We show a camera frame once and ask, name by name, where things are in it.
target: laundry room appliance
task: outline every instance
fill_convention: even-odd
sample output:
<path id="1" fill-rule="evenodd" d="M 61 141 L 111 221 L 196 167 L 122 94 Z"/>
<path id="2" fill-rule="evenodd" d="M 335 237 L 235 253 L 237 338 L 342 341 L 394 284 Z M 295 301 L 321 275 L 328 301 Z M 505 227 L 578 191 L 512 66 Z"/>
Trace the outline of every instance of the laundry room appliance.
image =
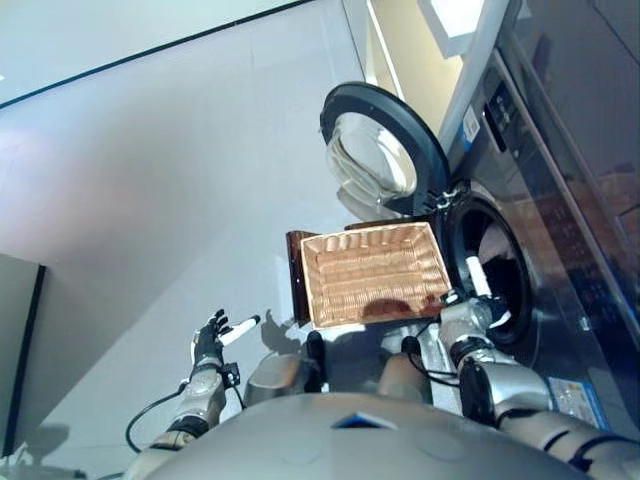
<path id="1" fill-rule="evenodd" d="M 612 172 L 594 173 L 583 155 L 592 145 L 571 136 L 544 88 L 544 81 L 557 88 L 569 79 L 580 88 L 579 79 L 541 79 L 554 40 L 539 35 L 533 48 L 524 41 L 537 15 L 556 18 L 545 9 L 557 2 L 528 4 L 526 15 L 520 2 L 510 5 L 460 140 L 447 155 L 408 105 L 354 82 L 334 88 L 320 116 L 329 166 L 339 198 L 361 219 L 427 218 L 462 291 L 473 292 L 465 258 L 480 258 L 511 312 L 492 330 L 493 341 L 547 380 L 556 408 L 639 438 L 637 237 L 632 222 L 623 221 L 628 212 L 616 214 L 620 206 L 612 204 L 631 190 L 606 183 L 611 175 L 629 180 L 638 141 L 635 151 L 633 138 L 625 139 L 626 149 L 611 149 L 626 163 L 608 160 Z M 593 6 L 580 8 L 591 10 L 573 12 L 571 20 L 595 21 Z M 559 11 L 570 20 L 564 7 Z M 626 73 L 634 78 L 630 67 Z M 603 121 L 599 101 L 583 105 L 592 124 Z"/>

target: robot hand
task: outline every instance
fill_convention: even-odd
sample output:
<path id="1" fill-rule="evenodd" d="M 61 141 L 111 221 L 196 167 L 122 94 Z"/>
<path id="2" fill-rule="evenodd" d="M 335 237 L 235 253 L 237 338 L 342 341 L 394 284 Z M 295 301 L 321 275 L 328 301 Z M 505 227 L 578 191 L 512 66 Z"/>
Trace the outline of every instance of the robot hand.
<path id="1" fill-rule="evenodd" d="M 191 342 L 191 360 L 196 367 L 203 361 L 217 360 L 224 364 L 222 348 L 236 341 L 260 322 L 260 317 L 254 315 L 233 327 L 227 325 L 229 319 L 224 310 L 220 309 L 209 321 L 197 330 Z"/>

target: washing machine door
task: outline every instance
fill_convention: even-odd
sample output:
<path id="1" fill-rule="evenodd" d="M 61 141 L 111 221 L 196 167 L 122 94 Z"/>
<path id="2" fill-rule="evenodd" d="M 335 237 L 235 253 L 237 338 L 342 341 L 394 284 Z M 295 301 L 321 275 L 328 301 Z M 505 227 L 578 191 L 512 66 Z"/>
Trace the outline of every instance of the washing machine door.
<path id="1" fill-rule="evenodd" d="M 325 99 L 320 127 L 338 197 L 362 220 L 426 214 L 450 186 L 435 135 L 386 90 L 364 82 L 338 85 Z"/>

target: black cable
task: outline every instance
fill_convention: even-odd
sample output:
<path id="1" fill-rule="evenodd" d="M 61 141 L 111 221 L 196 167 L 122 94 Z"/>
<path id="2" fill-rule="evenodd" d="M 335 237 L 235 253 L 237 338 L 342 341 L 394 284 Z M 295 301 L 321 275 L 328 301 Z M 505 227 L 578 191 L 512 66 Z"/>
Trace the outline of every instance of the black cable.
<path id="1" fill-rule="evenodd" d="M 431 325 L 433 325 L 434 323 L 440 323 L 440 317 L 429 317 L 429 318 L 425 318 L 425 321 L 427 322 L 427 324 L 422 327 L 420 330 L 418 330 L 418 333 L 416 333 L 414 335 L 414 337 L 418 338 L 420 335 L 422 335 L 424 333 L 424 331 L 429 328 Z"/>
<path id="2" fill-rule="evenodd" d="M 439 383 L 440 385 L 446 385 L 447 387 L 460 388 L 460 385 L 458 385 L 457 383 L 449 383 L 445 380 L 442 380 L 438 377 L 434 377 L 433 375 L 431 375 L 432 373 L 436 373 L 436 374 L 447 374 L 447 375 L 455 376 L 455 373 L 440 372 L 439 370 L 425 370 L 424 368 L 418 366 L 418 364 L 413 360 L 413 355 L 407 354 L 407 357 L 409 357 L 409 361 L 411 362 L 411 365 L 413 365 L 416 370 L 418 370 L 420 373 L 422 373 L 425 377 L 427 377 L 427 379 L 431 380 L 432 382 Z"/>
<path id="3" fill-rule="evenodd" d="M 236 392 L 236 396 L 238 397 L 238 401 L 240 402 L 240 408 L 242 408 L 243 410 L 246 410 L 247 406 L 242 401 L 242 396 L 240 395 L 240 392 L 238 391 L 238 387 L 234 386 L 233 387 L 233 391 Z"/>
<path id="4" fill-rule="evenodd" d="M 129 445 L 129 448 L 131 448 L 131 450 L 133 450 L 135 453 L 140 453 L 140 449 L 136 446 L 135 443 L 133 443 L 133 440 L 131 440 L 131 429 L 133 428 L 133 425 L 140 420 L 140 418 L 142 418 L 143 415 L 145 415 L 149 410 L 157 407 L 158 405 L 171 400 L 172 398 L 176 398 L 178 396 L 180 396 L 180 394 L 184 391 L 185 387 L 187 386 L 186 382 L 183 382 L 180 384 L 180 386 L 178 387 L 178 390 L 173 392 L 171 395 L 167 395 L 166 397 L 162 397 L 160 400 L 156 400 L 153 403 L 150 403 L 149 405 L 147 405 L 146 407 L 144 407 L 140 413 L 138 413 L 135 417 L 133 417 L 131 419 L 131 421 L 129 422 L 129 425 L 127 425 L 127 429 L 125 430 L 124 433 L 124 438 L 127 441 L 127 445 Z"/>

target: washing machine drum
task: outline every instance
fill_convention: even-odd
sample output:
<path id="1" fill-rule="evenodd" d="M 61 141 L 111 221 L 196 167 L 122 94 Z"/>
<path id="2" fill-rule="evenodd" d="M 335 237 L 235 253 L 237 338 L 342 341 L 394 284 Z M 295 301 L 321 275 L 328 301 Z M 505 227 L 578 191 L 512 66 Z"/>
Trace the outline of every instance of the washing machine drum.
<path id="1" fill-rule="evenodd" d="M 451 174 L 442 147 L 420 116 L 381 88 L 349 82 L 327 95 L 320 127 L 342 203 L 364 221 L 430 214 L 454 286 L 473 293 L 465 260 L 479 257 L 492 292 L 506 299 L 511 312 L 491 336 L 503 346 L 517 343 L 531 317 L 522 252 L 486 200 L 470 194 L 446 210 L 437 208 L 452 190 Z"/>

